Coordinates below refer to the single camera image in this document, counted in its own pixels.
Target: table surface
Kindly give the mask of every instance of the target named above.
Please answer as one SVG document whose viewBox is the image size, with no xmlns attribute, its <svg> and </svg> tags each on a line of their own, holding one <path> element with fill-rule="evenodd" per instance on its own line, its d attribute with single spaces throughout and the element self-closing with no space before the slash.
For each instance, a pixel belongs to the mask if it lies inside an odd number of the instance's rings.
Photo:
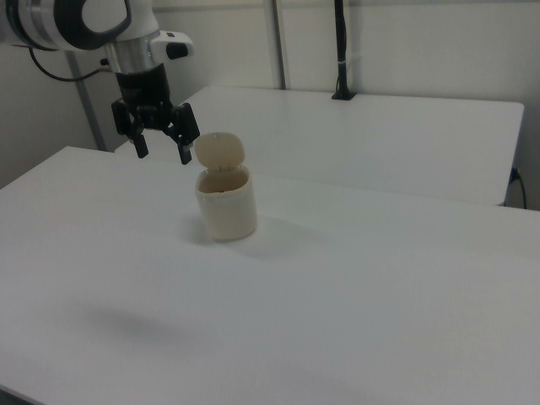
<svg viewBox="0 0 540 405">
<path fill-rule="evenodd" d="M 0 385 L 46 405 L 540 402 L 535 212 L 66 148 L 0 190 Z"/>
<path fill-rule="evenodd" d="M 188 99 L 202 133 L 228 131 L 258 174 L 501 204 L 523 105 L 494 101 L 209 87 Z M 147 159 L 179 162 L 161 132 Z M 117 153 L 136 156 L 130 143 Z"/>
</svg>

